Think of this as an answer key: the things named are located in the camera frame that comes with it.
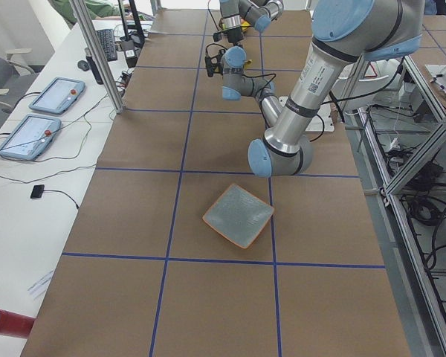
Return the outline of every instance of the white desk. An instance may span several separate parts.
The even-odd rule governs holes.
[[[119,22],[96,21],[94,26],[114,28]],[[96,84],[91,71],[77,68],[84,59],[85,41],[75,26],[59,50],[43,69],[28,92],[41,91],[55,77],[83,80],[86,90],[82,97],[62,116],[63,125],[76,120],[106,95],[104,86]],[[109,62],[114,78],[126,70],[126,61],[119,53],[119,60]],[[31,110],[28,104],[33,97],[24,99],[3,125],[0,132],[10,132]],[[52,175],[60,170],[90,166],[96,163],[114,116],[111,101],[106,98],[88,115],[92,125],[81,154],[71,160],[54,159],[43,163],[19,163],[0,159],[0,175],[30,181]],[[77,154],[89,126],[80,119],[56,136],[48,150],[39,158],[70,157]],[[33,299],[28,288],[56,267],[71,226],[77,215],[73,202],[61,193],[44,193],[38,200],[31,200],[35,184],[44,184],[46,190],[62,190],[80,204],[91,180],[94,169],[78,170],[37,183],[19,184],[0,178],[0,309],[35,317],[44,294]],[[19,356],[25,340],[0,336],[0,357]]]

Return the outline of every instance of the chair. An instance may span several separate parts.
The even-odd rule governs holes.
[[[9,50],[6,52],[6,59],[0,58],[0,127],[7,120],[16,101],[26,93],[38,75],[32,68],[12,61],[13,55],[30,52],[30,48]],[[30,73],[21,76],[15,67],[24,68]]]

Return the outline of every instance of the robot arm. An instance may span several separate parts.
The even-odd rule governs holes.
[[[238,81],[234,76],[226,80],[230,74],[243,75],[232,67],[236,52],[227,51],[223,59],[224,86],[255,97],[271,126],[262,139],[249,146],[252,171],[261,177],[304,171],[312,157],[304,132],[343,68],[361,55],[367,61],[376,61],[416,51],[421,44],[423,11],[424,2],[419,0],[320,0],[312,23],[313,51],[284,107],[267,83],[249,92],[243,90],[246,80]],[[223,89],[224,96],[231,91]],[[233,93],[225,99],[236,97]]]
[[[224,32],[234,45],[243,40],[242,18],[262,33],[283,10],[282,0],[220,0]]]

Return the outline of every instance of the keyboard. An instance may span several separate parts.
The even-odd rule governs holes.
[[[108,62],[117,60],[116,43],[114,41],[114,31],[110,28],[97,30],[97,38],[103,46],[104,54]]]

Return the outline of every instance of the dark red cup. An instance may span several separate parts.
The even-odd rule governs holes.
[[[0,335],[28,338],[34,322],[29,316],[0,310]]]

